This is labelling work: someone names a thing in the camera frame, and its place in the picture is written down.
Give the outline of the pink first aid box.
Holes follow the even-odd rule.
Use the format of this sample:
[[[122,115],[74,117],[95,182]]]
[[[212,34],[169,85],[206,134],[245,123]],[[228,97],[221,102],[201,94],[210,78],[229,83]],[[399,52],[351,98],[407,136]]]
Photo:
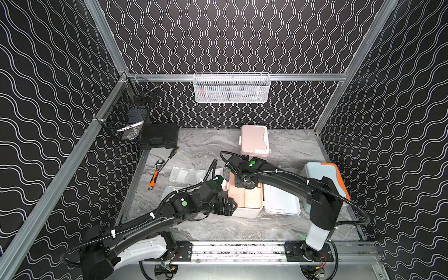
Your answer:
[[[243,125],[239,138],[240,154],[249,158],[267,159],[271,154],[268,128],[266,126]]]

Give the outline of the peach tray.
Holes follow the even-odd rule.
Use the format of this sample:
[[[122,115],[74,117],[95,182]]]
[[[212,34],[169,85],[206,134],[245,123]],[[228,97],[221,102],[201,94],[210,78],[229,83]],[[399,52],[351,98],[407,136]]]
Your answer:
[[[233,173],[230,174],[228,195],[233,198],[238,205],[238,209],[257,210],[263,207],[263,185],[259,185],[255,189],[245,189],[236,187],[236,178]]]

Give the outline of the white gauze packet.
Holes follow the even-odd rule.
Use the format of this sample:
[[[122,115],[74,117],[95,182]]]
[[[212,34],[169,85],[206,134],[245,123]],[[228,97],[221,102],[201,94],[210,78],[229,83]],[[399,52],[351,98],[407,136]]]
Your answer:
[[[214,171],[212,171],[212,178],[215,178],[217,176],[223,176],[224,170],[223,168],[216,168]]]
[[[207,170],[190,169],[186,177],[186,183],[189,185],[198,184],[205,178],[206,173]]]
[[[179,190],[181,190],[181,189],[182,189],[182,187],[167,186],[167,187],[164,189],[164,192],[163,192],[163,194],[162,194],[162,198],[165,198],[165,197],[168,196],[170,193],[179,191]]]
[[[188,183],[189,175],[190,175],[190,169],[178,168],[174,166],[172,167],[169,180],[171,182],[177,182],[177,183]]]

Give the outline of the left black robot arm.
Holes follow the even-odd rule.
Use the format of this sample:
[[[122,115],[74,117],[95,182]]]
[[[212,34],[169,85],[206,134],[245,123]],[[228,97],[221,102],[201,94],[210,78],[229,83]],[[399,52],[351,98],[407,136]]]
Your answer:
[[[212,161],[203,181],[172,191],[150,213],[107,229],[91,227],[81,244],[60,255],[60,262],[80,268],[86,280],[104,280],[124,264],[125,251],[141,240],[166,238],[172,226],[196,222],[198,214],[232,216],[238,205],[224,191],[226,180],[215,173],[217,162]]]

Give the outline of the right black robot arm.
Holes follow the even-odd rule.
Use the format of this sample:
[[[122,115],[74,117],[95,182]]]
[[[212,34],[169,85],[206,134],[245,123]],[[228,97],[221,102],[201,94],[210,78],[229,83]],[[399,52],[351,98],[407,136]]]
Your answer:
[[[233,152],[219,153],[225,167],[234,175],[237,188],[255,189],[259,184],[270,185],[299,198],[310,205],[311,227],[305,239],[306,248],[321,251],[339,225],[367,225],[371,218],[359,205],[343,197],[328,177],[321,179],[303,177],[291,171],[279,169],[258,157],[249,158]],[[355,208],[362,220],[338,222],[343,203]]]

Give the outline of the white first aid box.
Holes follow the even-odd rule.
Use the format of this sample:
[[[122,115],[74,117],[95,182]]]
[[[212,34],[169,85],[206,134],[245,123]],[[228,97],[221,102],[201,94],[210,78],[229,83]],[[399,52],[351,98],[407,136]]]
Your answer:
[[[270,185],[262,185],[263,207],[262,209],[238,209],[233,213],[233,217],[254,219],[258,217],[262,210],[273,215],[298,216],[301,213],[299,198]]]

